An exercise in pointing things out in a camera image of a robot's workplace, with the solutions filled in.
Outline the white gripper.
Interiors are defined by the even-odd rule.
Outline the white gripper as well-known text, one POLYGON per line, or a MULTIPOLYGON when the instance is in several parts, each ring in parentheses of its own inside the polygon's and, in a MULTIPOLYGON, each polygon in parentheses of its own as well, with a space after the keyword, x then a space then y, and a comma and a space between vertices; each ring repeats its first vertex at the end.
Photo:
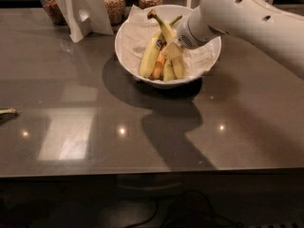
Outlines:
MULTIPOLYGON (((222 19, 226 11, 225 7, 196 7, 177 27, 178 42, 185 48, 194 49, 224 35, 222 19)), ((171 41, 163 48, 161 55, 172 60, 182 55, 182 49, 171 41)))

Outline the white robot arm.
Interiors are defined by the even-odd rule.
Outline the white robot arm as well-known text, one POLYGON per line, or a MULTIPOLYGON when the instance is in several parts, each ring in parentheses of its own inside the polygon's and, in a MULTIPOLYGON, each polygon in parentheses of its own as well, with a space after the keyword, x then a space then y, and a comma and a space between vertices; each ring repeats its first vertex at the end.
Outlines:
POLYGON ((264 0, 199 0, 164 49, 174 59, 222 35, 252 44, 294 75, 304 78, 304 17, 264 0))

